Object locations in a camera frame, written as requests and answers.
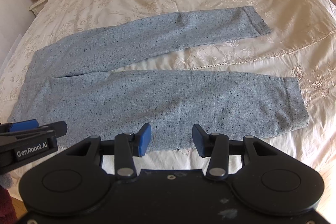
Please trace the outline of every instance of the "bedspread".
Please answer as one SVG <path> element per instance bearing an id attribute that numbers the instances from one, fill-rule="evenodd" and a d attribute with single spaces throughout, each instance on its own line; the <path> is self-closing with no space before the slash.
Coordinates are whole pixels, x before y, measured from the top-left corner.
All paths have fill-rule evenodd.
<path id="1" fill-rule="evenodd" d="M 267 141 L 321 170 L 336 157 L 336 8 L 329 0 L 49 0 L 23 36 L 0 79 L 1 122 L 6 122 L 11 113 L 33 53 L 44 46 L 75 32 L 162 13 L 245 5 L 255 7 L 272 33 L 192 47 L 118 71 L 210 69 L 298 77 L 310 115 L 309 125 Z M 195 150 L 176 150 L 150 152 L 135 162 L 139 169 L 204 169 L 208 159 L 200 159 Z M 238 162 L 238 158 L 231 161 L 231 171 L 239 168 Z M 31 166 L 12 175 L 18 180 Z M 106 158 L 104 168 L 113 172 L 111 157 Z M 17 188 L 11 194 L 17 196 Z"/>

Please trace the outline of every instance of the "bed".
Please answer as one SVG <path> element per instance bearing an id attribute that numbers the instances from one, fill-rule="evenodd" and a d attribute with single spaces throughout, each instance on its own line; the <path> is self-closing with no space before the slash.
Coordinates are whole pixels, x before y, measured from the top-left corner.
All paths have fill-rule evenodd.
<path id="1" fill-rule="evenodd" d="M 164 54 L 117 71 L 225 70 L 298 77 L 310 115 L 309 125 L 266 141 L 328 174 L 328 181 L 334 180 L 331 166 L 336 160 L 336 7 L 330 0 L 49 0 L 23 36 L 0 79 L 0 122 L 7 121 L 17 101 L 34 52 L 44 46 L 83 30 L 162 13 L 244 5 L 253 5 L 273 31 L 262 37 Z M 17 187 L 23 173 L 42 160 L 45 159 L 11 173 L 15 182 L 10 189 L 13 197 L 20 198 Z M 205 170 L 208 160 L 199 158 L 195 149 L 188 149 L 153 151 L 135 159 L 135 163 L 138 170 Z M 240 159 L 231 157 L 231 172 L 240 167 Z M 103 168 L 113 173 L 113 157 L 105 158 Z M 333 191 L 326 188 L 328 201 L 336 196 Z M 323 206 L 320 212 L 331 221 L 332 207 Z"/>

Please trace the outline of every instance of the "screw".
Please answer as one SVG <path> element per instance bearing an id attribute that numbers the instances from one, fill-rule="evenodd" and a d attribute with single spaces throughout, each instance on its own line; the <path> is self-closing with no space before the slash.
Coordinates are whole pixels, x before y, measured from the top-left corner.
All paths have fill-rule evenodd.
<path id="1" fill-rule="evenodd" d="M 128 167 L 124 167 L 124 168 L 120 168 L 117 171 L 117 174 L 122 176 L 122 177 L 130 177 L 131 175 L 133 175 L 134 171 L 131 168 Z"/>
<path id="2" fill-rule="evenodd" d="M 168 175 L 167 178 L 170 179 L 170 180 L 176 179 L 176 177 L 174 175 Z"/>
<path id="3" fill-rule="evenodd" d="M 222 177 L 225 175 L 226 171 L 223 168 L 211 168 L 209 171 L 209 174 L 214 176 L 214 177 Z"/>

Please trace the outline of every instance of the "nightstand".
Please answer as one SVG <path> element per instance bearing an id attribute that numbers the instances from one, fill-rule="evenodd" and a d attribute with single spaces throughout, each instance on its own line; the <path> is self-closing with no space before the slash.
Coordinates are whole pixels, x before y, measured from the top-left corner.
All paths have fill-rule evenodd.
<path id="1" fill-rule="evenodd" d="M 38 0 L 29 7 L 29 11 L 32 11 L 35 16 L 43 9 L 48 0 Z"/>

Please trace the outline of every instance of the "maroon fabric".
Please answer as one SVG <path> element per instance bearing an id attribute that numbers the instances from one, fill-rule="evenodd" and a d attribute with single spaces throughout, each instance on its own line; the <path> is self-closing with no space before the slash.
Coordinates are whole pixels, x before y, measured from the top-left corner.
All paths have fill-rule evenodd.
<path id="1" fill-rule="evenodd" d="M 8 191 L 0 186 L 0 223 L 13 224 L 17 221 L 13 202 Z"/>

